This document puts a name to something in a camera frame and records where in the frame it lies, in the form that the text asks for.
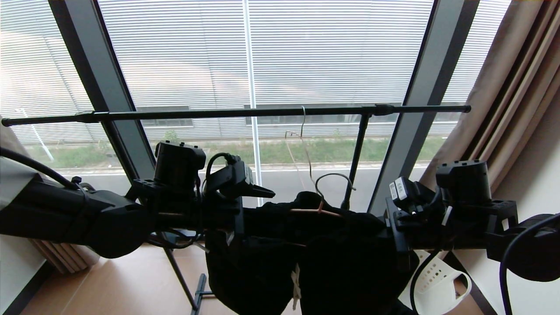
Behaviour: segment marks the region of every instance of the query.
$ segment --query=white vertical pole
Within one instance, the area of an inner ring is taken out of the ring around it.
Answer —
[[[243,21],[245,23],[245,51],[247,52],[247,74],[249,77],[249,101],[251,108],[256,108],[255,99],[255,78],[253,76],[253,47],[251,46],[251,25],[249,17],[249,0],[243,0]],[[256,117],[251,117],[253,129],[253,152],[255,155],[255,181],[262,186],[263,178],[260,170],[260,148],[259,148],[259,127]],[[257,198],[258,206],[263,205],[263,199]]]
[[[21,113],[23,113],[24,117],[28,118],[27,113],[25,112],[24,108],[16,109],[16,110],[21,111]],[[41,139],[41,136],[39,136],[39,133],[37,132],[37,129],[35,129],[35,125],[32,124],[31,129],[33,129],[33,132],[35,133],[35,136],[39,140],[39,143],[43,147],[43,150],[45,150],[45,153],[47,154],[47,156],[49,156],[50,161],[51,162],[54,161],[53,155],[50,153],[49,148],[46,147],[45,143],[43,142],[43,139]]]

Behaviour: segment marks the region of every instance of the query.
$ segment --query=perforated basket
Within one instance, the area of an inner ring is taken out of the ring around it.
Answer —
[[[420,259],[420,264],[428,256],[425,251],[415,251]],[[457,296],[455,294],[455,285],[453,281],[461,275],[466,277],[466,292]],[[399,300],[411,308],[410,305],[410,283],[412,277],[408,281],[407,287],[400,294]],[[414,301],[418,314],[424,315],[441,315],[454,309],[459,303],[470,293],[472,288],[470,277],[464,272],[451,268],[441,259],[434,257],[428,266],[422,271],[416,286],[414,288]]]

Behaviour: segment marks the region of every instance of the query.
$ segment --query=black baseboard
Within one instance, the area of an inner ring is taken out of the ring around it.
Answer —
[[[54,271],[55,268],[45,261],[24,289],[17,295],[16,299],[4,311],[4,315],[19,315]]]
[[[459,262],[459,260],[457,259],[457,256],[455,256],[452,252],[447,253],[444,261],[450,267],[452,267],[456,270],[462,271],[462,272],[466,273],[467,275],[469,274],[467,272],[467,270],[465,269],[465,267],[461,264],[461,262]],[[486,299],[484,294],[482,294],[482,292],[480,292],[480,289],[477,286],[477,284],[474,282],[474,280],[471,279],[471,282],[472,282],[473,287],[470,290],[470,295],[473,297],[474,301],[476,302],[476,304],[478,305],[478,307],[480,308],[482,313],[484,313],[484,315],[498,315],[498,313],[496,313],[494,308],[492,308],[492,306],[490,305],[490,303],[488,302],[488,300]]]

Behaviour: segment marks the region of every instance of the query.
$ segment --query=curtain fold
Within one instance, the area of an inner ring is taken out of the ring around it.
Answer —
[[[19,142],[14,132],[0,124],[0,147],[29,156],[24,146]],[[29,239],[39,252],[60,273],[73,274],[74,272],[95,265],[99,261],[99,255],[91,249],[74,244],[55,244],[49,241]]]
[[[455,160],[488,162],[492,191],[510,170],[560,86],[558,1],[514,1],[462,114],[421,182],[435,187],[437,166]]]

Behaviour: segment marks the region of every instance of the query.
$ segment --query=road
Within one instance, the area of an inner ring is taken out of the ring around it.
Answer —
[[[412,171],[411,180],[418,180],[424,172],[425,166],[415,168]],[[329,169],[314,170],[314,178],[326,173],[343,173],[348,175],[348,169]],[[379,168],[359,169],[354,181],[355,191],[352,192],[350,200],[351,210],[355,212],[365,212],[370,204],[371,194],[374,190],[375,183],[379,177]],[[297,193],[303,190],[314,191],[314,185],[305,171],[296,172],[295,170],[274,170],[262,172],[263,186],[276,192],[276,196],[272,199],[265,199],[264,202],[289,202],[293,201]],[[96,189],[110,190],[118,194],[126,194],[130,184],[128,179],[121,174],[89,174],[83,175],[82,180],[90,183]],[[325,195],[325,200],[333,205],[340,206],[346,190],[346,180],[340,176],[328,176],[320,180],[319,189]],[[256,198],[245,197],[243,199],[245,207],[256,207]]]

